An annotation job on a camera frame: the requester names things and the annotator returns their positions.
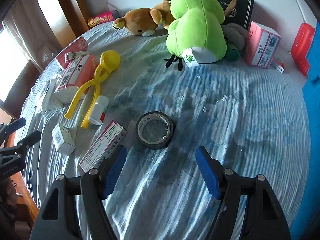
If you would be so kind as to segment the small white barcode box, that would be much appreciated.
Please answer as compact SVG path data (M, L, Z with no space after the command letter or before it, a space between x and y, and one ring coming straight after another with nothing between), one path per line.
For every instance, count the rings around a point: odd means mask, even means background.
M76 148L69 129L65 128L62 124L57 124L54 127L52 138L55 149L59 154L70 156Z

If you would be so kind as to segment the pink chip can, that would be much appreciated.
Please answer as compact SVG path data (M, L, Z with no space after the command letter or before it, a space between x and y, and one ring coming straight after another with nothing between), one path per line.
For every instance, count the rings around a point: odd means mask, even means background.
M94 27L96 25L114 21L116 18L119 17L119 12L117 10L104 12L92 18L89 18L87 24L89 27Z

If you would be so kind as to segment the brown bear plush toy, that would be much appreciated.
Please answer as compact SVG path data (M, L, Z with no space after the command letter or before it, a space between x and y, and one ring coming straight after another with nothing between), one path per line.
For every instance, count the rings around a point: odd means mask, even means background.
M159 25L168 30L175 18L170 11L171 0L164 0L153 8L139 8L130 10L124 17L113 22L116 30L125 28L135 36L152 36Z

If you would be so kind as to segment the large pink barcode tissue pack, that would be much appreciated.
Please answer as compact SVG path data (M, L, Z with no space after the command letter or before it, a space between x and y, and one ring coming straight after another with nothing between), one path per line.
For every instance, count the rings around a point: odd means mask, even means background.
M54 95L63 104L70 104L78 89L93 79L98 62L93 55L87 55L72 61L64 71Z

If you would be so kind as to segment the long pink medicine box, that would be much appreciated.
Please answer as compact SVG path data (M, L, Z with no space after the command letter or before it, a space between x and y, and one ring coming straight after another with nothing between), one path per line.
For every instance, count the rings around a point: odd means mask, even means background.
M85 173L93 168L98 169L105 159L111 157L126 133L127 130L123 126L112 120L80 160L80 168Z

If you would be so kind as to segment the small white pill bottle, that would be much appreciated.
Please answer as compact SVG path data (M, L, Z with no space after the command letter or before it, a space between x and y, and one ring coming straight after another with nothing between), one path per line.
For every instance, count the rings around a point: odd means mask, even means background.
M103 123L109 102L106 96L98 96L88 117L90 123L94 125L101 125Z

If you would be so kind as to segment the black tape roll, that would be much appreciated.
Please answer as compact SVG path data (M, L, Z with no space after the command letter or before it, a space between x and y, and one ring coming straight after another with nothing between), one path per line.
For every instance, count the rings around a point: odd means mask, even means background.
M145 113L136 123L138 141L146 148L153 150L166 148L174 130L173 120L159 111Z

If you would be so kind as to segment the yellow snowball clamp toy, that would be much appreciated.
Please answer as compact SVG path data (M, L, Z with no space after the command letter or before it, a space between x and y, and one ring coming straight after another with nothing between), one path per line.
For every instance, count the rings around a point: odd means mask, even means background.
M80 100L81 94L85 90L93 86L94 87L93 99L80 125L81 128L87 129L89 126L89 116L91 114L91 111L93 109L93 106L98 96L100 96L100 92L101 92L100 84L103 81L105 81L113 71L117 70L119 66L120 66L120 56L116 51L107 50L103 52L100 56L100 63L98 64L94 72L93 79L87 81L78 89L78 91L76 92L75 96L71 101L70 106L67 109L67 112L64 114L64 117L68 120L71 120L73 113L75 111L75 108Z

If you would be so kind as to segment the small pink tissue pack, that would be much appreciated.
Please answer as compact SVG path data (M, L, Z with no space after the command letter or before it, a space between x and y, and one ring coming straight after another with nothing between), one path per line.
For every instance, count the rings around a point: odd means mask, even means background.
M248 65L269 68L281 41L281 36L272 28L252 21L245 46L245 61Z

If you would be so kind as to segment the green frog plush toy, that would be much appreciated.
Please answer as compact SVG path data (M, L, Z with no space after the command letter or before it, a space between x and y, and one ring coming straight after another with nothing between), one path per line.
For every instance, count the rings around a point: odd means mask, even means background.
M168 27L168 51L191 68L224 58L227 44L221 24L224 10L217 0L171 0L175 18Z

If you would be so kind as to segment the red plastic basket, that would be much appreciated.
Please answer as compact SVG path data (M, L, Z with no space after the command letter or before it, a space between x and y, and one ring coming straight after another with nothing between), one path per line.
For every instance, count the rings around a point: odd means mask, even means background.
M291 48L291 56L299 71L307 76L310 64L306 56L312 44L315 28L308 23L302 23Z

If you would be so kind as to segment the black gift box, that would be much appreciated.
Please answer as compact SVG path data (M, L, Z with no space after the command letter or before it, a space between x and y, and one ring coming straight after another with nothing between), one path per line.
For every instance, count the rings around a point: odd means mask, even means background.
M217 0L223 10L225 10L231 0ZM225 17L224 25L235 23L245 29L249 28L253 11L254 0L236 0L236 5L229 15Z

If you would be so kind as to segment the striped blue tablecloth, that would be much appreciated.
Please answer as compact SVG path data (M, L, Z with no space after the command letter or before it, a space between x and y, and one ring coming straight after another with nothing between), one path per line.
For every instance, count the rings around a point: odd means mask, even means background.
M121 58L101 85L110 99L104 124L115 120L127 130L127 160L104 202L119 239L204 239L219 204L197 166L199 146L242 176L265 175L292 224L310 157L298 72L281 74L244 61L166 68L163 29L152 37L132 36L107 23L84 38L95 57L115 50ZM159 150L146 148L136 135L138 119L153 111L175 126L169 145Z

